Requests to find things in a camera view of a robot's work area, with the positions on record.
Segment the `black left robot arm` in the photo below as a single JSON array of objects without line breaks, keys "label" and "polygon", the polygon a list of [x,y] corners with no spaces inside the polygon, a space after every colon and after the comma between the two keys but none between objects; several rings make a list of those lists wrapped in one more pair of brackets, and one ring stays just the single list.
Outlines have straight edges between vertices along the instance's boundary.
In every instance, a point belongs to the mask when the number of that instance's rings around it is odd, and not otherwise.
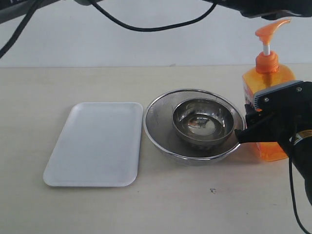
[{"label": "black left robot arm", "polygon": [[[25,15],[33,0],[2,0],[0,2],[0,22],[4,23]],[[204,4],[216,3],[233,9],[246,18],[261,17],[278,20],[283,17],[309,18],[312,16],[311,0],[205,0]]]}]

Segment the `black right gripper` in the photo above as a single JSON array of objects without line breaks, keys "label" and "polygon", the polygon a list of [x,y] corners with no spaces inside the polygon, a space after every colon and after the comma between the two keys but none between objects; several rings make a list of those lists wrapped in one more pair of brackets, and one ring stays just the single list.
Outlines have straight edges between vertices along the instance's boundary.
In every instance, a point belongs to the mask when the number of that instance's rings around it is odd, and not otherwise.
[{"label": "black right gripper", "polygon": [[289,156],[312,155],[312,103],[265,115],[245,104],[245,130],[235,130],[239,143],[276,142]]}]

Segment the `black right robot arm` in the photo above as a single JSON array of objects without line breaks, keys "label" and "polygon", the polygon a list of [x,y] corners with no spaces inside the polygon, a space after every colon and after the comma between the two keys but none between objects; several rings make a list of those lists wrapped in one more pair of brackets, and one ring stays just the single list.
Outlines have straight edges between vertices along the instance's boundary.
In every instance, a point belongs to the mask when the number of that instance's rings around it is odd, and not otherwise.
[{"label": "black right robot arm", "polygon": [[299,104],[279,111],[256,111],[245,104],[247,129],[236,130],[239,143],[276,142],[292,159],[312,201],[312,105]]}]

